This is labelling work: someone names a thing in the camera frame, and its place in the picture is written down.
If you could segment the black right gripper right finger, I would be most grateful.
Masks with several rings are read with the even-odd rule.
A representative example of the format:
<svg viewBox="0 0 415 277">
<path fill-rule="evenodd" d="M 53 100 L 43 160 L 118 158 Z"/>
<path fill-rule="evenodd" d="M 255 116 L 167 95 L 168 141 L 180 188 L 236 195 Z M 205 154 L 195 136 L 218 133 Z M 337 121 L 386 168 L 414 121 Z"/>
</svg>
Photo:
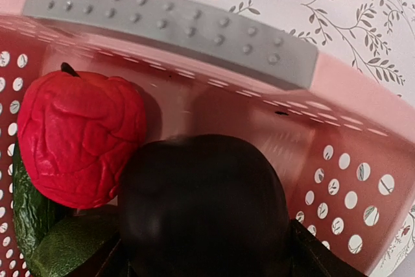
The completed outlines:
<svg viewBox="0 0 415 277">
<path fill-rule="evenodd" d="M 296 219 L 290 222 L 293 277 L 365 277 L 338 258 Z"/>
</svg>

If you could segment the pink plastic basket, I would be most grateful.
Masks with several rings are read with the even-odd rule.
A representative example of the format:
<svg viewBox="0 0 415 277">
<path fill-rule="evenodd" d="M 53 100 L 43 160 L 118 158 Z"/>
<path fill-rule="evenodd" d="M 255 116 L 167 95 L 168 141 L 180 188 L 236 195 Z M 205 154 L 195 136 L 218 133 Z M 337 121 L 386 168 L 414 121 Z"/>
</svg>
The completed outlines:
<svg viewBox="0 0 415 277">
<path fill-rule="evenodd" d="M 1 0 L 1 275 L 28 276 L 12 224 L 23 95 L 62 62 L 144 95 L 147 139 L 240 137 L 290 215 L 372 275 L 414 201 L 414 109 L 286 32 L 190 0 Z"/>
</svg>

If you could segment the green cucumber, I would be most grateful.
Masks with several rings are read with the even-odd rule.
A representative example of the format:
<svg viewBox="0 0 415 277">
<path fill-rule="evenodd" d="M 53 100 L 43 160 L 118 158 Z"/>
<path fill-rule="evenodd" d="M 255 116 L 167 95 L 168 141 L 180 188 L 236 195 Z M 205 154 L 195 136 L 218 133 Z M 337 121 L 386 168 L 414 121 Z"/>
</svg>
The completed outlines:
<svg viewBox="0 0 415 277">
<path fill-rule="evenodd" d="M 14 229 L 18 247 L 26 261 L 49 230 L 66 215 L 66 209 L 43 196 L 32 184 L 19 145 L 13 153 L 12 190 Z"/>
</svg>

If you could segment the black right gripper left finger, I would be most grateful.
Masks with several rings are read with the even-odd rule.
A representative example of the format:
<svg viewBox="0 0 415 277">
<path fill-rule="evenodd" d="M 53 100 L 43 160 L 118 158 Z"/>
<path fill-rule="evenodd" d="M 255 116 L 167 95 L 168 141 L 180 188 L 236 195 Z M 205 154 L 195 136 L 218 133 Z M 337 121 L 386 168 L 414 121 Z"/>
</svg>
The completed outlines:
<svg viewBox="0 0 415 277">
<path fill-rule="evenodd" d="M 89 260 L 87 276 L 136 276 L 119 234 L 105 243 Z"/>
</svg>

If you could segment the dark purple eggplant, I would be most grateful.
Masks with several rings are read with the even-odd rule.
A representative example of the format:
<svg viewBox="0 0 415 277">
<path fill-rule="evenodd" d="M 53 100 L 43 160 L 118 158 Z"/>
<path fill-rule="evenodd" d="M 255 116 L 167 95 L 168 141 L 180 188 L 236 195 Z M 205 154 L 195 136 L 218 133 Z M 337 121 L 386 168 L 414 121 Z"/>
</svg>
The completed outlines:
<svg viewBox="0 0 415 277">
<path fill-rule="evenodd" d="M 251 143 L 208 134 L 141 147 L 121 175 L 120 233 L 138 276 L 288 276 L 281 182 Z"/>
</svg>

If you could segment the green avocado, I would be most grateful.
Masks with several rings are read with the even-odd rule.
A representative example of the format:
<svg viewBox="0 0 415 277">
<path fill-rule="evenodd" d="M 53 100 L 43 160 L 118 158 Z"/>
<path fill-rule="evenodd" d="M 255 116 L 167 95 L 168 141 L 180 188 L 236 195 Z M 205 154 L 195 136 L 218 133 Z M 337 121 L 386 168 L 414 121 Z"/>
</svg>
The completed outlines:
<svg viewBox="0 0 415 277">
<path fill-rule="evenodd" d="M 30 257 L 33 276 L 66 276 L 92 257 L 116 233 L 114 215 L 68 217 L 56 223 Z"/>
</svg>

